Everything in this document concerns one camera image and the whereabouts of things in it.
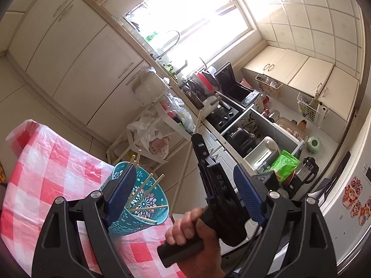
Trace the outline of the silver toaster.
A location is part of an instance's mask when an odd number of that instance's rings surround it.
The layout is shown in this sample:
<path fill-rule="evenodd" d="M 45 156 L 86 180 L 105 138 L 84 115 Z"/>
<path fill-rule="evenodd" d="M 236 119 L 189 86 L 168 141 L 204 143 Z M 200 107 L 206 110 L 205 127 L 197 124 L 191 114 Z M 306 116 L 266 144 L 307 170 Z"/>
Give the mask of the silver toaster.
<path fill-rule="evenodd" d="M 250 167 L 259 172 L 267 169 L 278 158 L 280 149 L 277 143 L 266 136 L 246 157 L 244 160 Z"/>

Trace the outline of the silver refrigerator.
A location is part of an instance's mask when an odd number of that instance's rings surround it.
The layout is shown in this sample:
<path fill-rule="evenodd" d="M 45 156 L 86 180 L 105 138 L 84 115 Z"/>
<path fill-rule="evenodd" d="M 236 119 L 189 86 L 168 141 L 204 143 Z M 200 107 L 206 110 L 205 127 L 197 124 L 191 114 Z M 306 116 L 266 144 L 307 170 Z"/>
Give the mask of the silver refrigerator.
<path fill-rule="evenodd" d="M 370 277 L 370 104 L 355 114 L 320 209 L 339 277 Z"/>

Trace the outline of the green snack bag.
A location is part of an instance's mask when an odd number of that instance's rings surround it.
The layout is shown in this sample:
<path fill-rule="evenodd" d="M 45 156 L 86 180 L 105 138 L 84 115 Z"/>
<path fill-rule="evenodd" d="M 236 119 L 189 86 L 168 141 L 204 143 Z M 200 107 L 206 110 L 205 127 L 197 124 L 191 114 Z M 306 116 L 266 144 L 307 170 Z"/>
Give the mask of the green snack bag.
<path fill-rule="evenodd" d="M 298 158 L 286 150 L 282 150 L 281 154 L 266 172 L 274 171 L 279 183 L 283 183 L 299 165 L 300 161 Z"/>

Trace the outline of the teal perforated bucket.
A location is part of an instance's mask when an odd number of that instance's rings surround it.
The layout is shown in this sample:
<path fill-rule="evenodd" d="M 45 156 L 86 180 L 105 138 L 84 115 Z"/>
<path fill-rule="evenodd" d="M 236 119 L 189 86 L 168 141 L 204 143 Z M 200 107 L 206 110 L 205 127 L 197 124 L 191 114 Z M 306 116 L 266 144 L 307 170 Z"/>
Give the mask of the teal perforated bucket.
<path fill-rule="evenodd" d="M 130 203 L 109 228 L 112 238 L 126 236 L 163 224 L 169 217 L 168 200 L 156 179 L 138 167 L 136 180 L 129 197 Z"/>

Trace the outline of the black glass coffee pot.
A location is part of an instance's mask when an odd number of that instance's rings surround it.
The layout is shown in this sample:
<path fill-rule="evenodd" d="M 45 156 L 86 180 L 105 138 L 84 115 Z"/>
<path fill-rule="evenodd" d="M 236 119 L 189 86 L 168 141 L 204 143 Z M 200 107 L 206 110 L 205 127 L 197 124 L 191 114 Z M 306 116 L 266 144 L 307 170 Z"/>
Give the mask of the black glass coffee pot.
<path fill-rule="evenodd" d="M 319 171 L 315 158 L 306 157 L 296 169 L 295 175 L 300 179 L 302 184 L 310 184 L 314 181 Z"/>

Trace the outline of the red white checkered tablecloth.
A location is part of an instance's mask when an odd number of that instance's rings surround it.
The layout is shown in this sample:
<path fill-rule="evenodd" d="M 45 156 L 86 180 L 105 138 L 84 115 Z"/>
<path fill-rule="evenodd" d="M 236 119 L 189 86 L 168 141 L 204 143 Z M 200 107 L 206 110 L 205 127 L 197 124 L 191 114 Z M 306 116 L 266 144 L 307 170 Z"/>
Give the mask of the red white checkered tablecloth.
<path fill-rule="evenodd" d="M 2 204 L 1 240 L 29 277 L 54 199 L 85 198 L 104 184 L 113 167 L 31 119 L 13 129 L 6 141 L 18 160 Z M 166 219 L 161 225 L 115 237 L 115 247 L 135 277 L 184 277 L 177 265 L 165 268 L 158 257 L 157 247 L 171 226 L 171 219 Z"/>

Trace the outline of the black stovetop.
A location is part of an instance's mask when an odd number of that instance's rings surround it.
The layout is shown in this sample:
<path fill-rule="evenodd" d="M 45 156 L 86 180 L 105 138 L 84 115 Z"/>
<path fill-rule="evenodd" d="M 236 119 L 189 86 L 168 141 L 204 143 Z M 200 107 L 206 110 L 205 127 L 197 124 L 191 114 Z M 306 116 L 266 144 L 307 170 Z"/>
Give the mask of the black stovetop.
<path fill-rule="evenodd" d="M 222 134 L 246 109 L 233 100 L 223 97 L 206 120 Z"/>

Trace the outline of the white utility cart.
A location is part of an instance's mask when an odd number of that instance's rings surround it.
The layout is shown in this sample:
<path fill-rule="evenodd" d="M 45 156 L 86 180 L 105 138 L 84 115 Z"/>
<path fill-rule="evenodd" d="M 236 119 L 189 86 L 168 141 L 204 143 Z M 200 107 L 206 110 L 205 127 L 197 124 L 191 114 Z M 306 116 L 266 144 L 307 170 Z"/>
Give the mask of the white utility cart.
<path fill-rule="evenodd" d="M 106 152 L 108 162 L 116 165 L 132 152 L 149 160 L 152 168 L 157 169 L 189 143 L 199 125 L 200 118 L 180 97 L 169 92 L 145 107 L 124 128 Z"/>

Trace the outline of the white plastic bag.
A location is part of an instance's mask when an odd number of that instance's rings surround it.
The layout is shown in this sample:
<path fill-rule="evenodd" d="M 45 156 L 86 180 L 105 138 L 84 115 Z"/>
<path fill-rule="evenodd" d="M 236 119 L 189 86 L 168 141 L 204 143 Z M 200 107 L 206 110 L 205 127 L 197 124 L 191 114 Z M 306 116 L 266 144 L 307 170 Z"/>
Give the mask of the white plastic bag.
<path fill-rule="evenodd" d="M 146 111 L 139 120 L 128 124 L 127 128 L 133 133 L 133 140 L 139 148 L 165 159 L 169 153 L 170 135 L 173 130 L 162 119 L 153 124 L 155 120 L 155 116 Z"/>

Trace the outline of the green round teapot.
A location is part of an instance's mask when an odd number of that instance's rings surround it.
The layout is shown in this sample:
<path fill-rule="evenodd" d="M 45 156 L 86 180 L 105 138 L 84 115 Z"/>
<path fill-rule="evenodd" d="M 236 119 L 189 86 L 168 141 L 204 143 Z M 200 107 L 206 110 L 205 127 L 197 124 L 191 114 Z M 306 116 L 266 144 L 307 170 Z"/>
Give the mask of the green round teapot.
<path fill-rule="evenodd" d="M 322 143 L 319 137 L 311 136 L 306 141 L 306 149 L 310 154 L 318 154 L 321 151 Z"/>

